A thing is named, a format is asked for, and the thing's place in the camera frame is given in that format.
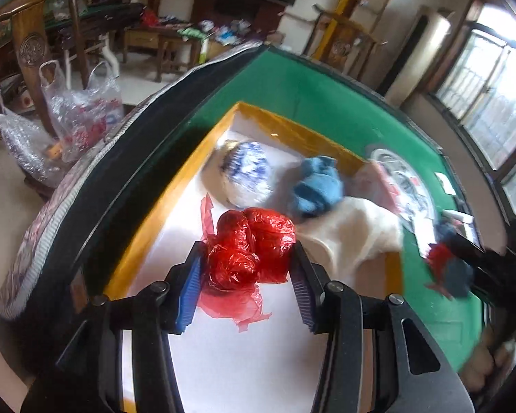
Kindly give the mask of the small white red packet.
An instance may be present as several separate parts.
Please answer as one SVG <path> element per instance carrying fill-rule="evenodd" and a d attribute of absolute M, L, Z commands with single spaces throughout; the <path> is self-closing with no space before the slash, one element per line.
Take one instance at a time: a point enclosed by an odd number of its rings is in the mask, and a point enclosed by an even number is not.
<path fill-rule="evenodd" d="M 367 161 L 351 178 L 350 195 L 373 201 L 388 211 L 399 214 L 400 190 L 383 167 L 375 160 Z"/>

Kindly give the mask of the carved wooden chair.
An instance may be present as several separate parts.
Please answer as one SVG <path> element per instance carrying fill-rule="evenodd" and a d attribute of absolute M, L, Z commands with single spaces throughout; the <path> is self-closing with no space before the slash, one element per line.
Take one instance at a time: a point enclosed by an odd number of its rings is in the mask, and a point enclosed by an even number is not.
<path fill-rule="evenodd" d="M 317 13 L 317 18 L 313 22 L 303 55 L 314 57 L 316 61 L 327 64 L 343 75 L 362 81 L 371 56 L 388 42 L 377 39 L 355 21 L 324 9 L 318 4 L 314 4 L 312 9 Z M 326 58 L 322 59 L 318 55 L 321 39 L 332 22 L 335 26 L 331 48 Z"/>

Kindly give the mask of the round mahjong table centre panel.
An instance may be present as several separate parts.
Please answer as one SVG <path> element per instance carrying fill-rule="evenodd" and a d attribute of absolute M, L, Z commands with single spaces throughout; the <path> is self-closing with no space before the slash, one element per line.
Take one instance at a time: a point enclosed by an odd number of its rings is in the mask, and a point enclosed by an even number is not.
<path fill-rule="evenodd" d="M 405 228 L 413 232 L 418 218 L 434 221 L 436 213 L 431 194 L 411 165 L 384 146 L 370 145 L 367 151 L 369 159 L 382 168 L 388 182 L 397 190 L 396 208 Z"/>

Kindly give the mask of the low wooden tv cabinet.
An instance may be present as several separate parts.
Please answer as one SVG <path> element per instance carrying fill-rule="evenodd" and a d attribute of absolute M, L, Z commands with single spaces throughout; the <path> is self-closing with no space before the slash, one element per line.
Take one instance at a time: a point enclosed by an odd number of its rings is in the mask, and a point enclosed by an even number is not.
<path fill-rule="evenodd" d="M 223 44 L 214 34 L 204 34 L 191 23 L 137 24 L 123 29 L 122 58 L 127 63 L 130 49 L 154 50 L 163 65 L 193 67 L 241 45 Z"/>

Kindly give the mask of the tall beige air conditioner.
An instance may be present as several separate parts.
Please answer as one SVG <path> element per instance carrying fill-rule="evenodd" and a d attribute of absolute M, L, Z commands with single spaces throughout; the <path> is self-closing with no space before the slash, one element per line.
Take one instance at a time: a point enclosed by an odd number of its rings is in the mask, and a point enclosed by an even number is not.
<path fill-rule="evenodd" d="M 400 107 L 426 74 L 445 38 L 451 23 L 438 11 L 421 6 L 398 55 L 376 92 L 389 105 Z"/>

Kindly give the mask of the red plastic bag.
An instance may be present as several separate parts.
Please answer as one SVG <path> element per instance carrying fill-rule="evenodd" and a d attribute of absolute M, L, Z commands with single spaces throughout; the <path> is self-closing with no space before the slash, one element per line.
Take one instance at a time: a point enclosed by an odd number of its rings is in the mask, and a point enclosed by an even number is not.
<path fill-rule="evenodd" d="M 274 210 L 250 207 L 212 218 L 210 196 L 201 200 L 205 244 L 198 307 L 211 318 L 230 319 L 240 332 L 270 318 L 264 312 L 260 284 L 288 280 L 294 223 Z"/>

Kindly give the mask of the white towel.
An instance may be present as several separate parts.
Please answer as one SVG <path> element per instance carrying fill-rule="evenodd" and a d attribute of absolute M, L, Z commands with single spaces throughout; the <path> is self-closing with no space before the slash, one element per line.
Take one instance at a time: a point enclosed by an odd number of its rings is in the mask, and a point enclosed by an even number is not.
<path fill-rule="evenodd" d="M 344 197 L 329 212 L 295 227 L 308 258 L 333 280 L 352 284 L 364 262 L 402 251 L 399 217 L 371 200 Z"/>

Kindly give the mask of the light blue knitted sock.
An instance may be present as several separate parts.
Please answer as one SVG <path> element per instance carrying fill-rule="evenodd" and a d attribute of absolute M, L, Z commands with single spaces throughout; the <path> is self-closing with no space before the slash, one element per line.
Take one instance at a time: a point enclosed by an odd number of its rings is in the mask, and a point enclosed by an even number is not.
<path fill-rule="evenodd" d="M 315 156 L 299 166 L 300 179 L 292 188 L 290 211 L 296 217 L 317 217 L 331 211 L 344 197 L 336 159 Z"/>

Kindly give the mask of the wooden stool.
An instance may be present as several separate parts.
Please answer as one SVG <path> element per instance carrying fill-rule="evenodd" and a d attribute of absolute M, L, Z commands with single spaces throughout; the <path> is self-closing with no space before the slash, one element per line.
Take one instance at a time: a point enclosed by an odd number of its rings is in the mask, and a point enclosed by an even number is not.
<path fill-rule="evenodd" d="M 179 34 L 177 30 L 157 31 L 157 55 L 154 81 L 162 82 L 164 74 L 182 74 L 198 65 L 203 40 Z"/>

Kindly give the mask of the white flat tissue pack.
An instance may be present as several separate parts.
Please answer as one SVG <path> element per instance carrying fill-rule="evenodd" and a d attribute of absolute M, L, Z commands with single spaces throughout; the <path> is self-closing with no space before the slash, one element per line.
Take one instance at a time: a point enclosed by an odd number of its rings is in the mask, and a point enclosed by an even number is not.
<path fill-rule="evenodd" d="M 442 210 L 442 216 L 451 222 L 459 222 L 464 225 L 471 225 L 474 222 L 474 218 L 469 213 L 462 213 L 455 210 Z"/>

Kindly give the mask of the white paper card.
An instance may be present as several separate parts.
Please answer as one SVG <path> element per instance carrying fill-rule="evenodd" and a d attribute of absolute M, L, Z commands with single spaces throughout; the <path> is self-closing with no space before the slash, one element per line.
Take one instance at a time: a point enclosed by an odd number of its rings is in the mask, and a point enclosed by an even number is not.
<path fill-rule="evenodd" d="M 453 188 L 453 185 L 451 184 L 449 178 L 444 173 L 436 172 L 434 175 L 441 184 L 441 187 L 443 188 L 445 194 L 448 194 L 449 196 L 453 197 L 457 196 L 455 188 Z"/>

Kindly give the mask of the yellow-rimmed white storage box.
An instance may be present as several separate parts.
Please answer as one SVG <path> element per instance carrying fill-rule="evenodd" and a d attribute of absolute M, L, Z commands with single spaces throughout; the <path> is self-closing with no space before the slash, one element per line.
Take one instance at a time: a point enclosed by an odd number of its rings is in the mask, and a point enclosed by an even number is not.
<path fill-rule="evenodd" d="M 301 242 L 370 296 L 402 285 L 402 224 L 350 194 L 369 164 L 314 130 L 237 103 L 166 186 L 106 292 L 132 296 L 191 251 L 194 312 L 166 354 L 184 412 L 312 412 L 327 337 L 303 324 L 289 274 Z"/>

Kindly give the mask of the window with metal bars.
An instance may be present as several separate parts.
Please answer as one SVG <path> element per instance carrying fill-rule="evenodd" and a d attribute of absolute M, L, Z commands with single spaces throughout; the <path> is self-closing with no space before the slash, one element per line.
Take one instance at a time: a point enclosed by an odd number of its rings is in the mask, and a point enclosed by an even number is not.
<path fill-rule="evenodd" d="M 516 219 L 516 15 L 470 0 L 426 86 L 470 151 L 505 222 Z"/>

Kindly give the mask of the blue white patterned cloth ball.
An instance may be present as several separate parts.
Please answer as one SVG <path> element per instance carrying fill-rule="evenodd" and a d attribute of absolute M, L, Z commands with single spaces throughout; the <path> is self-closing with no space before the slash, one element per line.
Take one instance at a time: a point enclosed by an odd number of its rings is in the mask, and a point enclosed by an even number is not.
<path fill-rule="evenodd" d="M 221 149 L 219 165 L 228 202 L 238 209 L 260 206 L 272 192 L 272 166 L 263 147 L 253 141 L 228 140 Z"/>

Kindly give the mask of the blue microfibre cloth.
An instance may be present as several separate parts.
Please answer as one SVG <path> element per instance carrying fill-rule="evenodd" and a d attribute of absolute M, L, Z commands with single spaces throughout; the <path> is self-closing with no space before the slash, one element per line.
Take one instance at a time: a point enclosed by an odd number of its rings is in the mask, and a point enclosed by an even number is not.
<path fill-rule="evenodd" d="M 457 232 L 451 224 L 439 224 L 435 229 L 436 242 L 431 245 L 427 255 L 432 276 L 430 288 L 447 299 L 466 298 L 473 280 L 473 268 L 456 257 L 445 244 L 450 234 Z"/>

